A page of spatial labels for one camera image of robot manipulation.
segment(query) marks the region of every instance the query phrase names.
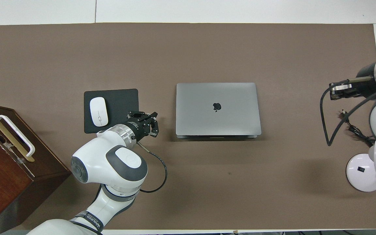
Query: wooden cabinet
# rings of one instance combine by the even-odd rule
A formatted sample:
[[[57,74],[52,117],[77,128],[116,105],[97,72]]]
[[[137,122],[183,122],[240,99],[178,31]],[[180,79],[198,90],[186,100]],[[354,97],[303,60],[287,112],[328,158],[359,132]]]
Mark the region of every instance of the wooden cabinet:
[[[21,224],[69,175],[13,109],[0,107],[0,233]]]

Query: apple logo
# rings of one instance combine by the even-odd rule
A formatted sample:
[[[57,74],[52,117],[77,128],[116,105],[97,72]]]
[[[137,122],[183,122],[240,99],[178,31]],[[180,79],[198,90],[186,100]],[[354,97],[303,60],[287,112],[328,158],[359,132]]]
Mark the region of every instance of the apple logo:
[[[221,109],[221,104],[220,103],[214,103],[213,106],[214,106],[213,110],[215,110],[215,112],[217,112],[217,111],[219,111]]]

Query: brown desk mat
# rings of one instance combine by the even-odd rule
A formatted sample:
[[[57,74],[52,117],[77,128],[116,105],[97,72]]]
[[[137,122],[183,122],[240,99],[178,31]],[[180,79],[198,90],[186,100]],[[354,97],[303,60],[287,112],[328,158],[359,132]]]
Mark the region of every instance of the brown desk mat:
[[[330,82],[376,61],[372,25],[102,23],[0,26],[0,105],[14,108],[63,162],[84,133],[88,90],[139,90],[140,110],[159,113],[160,134],[142,140],[162,156],[168,181],[140,193],[106,229],[376,228],[376,191],[346,180],[348,160],[367,153],[343,127],[328,147],[319,98]],[[176,84],[255,82],[262,135],[243,141],[175,136]],[[329,134],[339,110],[361,98],[325,101]],[[369,134],[369,103],[351,122]],[[163,178],[149,164],[144,189]],[[26,221],[70,219],[97,191],[70,177]]]

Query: laptop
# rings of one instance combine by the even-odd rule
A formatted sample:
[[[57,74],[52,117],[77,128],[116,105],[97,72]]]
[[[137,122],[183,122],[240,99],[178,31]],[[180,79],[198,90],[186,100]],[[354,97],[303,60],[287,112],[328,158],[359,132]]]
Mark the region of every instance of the laptop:
[[[178,83],[176,136],[255,138],[261,134],[253,82]]]

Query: black mouse pad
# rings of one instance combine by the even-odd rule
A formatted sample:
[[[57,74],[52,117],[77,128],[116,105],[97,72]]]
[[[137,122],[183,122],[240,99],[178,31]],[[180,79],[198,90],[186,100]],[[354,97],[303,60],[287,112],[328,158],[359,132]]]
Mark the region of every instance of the black mouse pad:
[[[95,97],[105,99],[108,123],[102,127],[97,127],[92,122],[89,102]],[[84,92],[84,132],[96,133],[125,122],[129,111],[139,111],[139,92],[137,89]]]

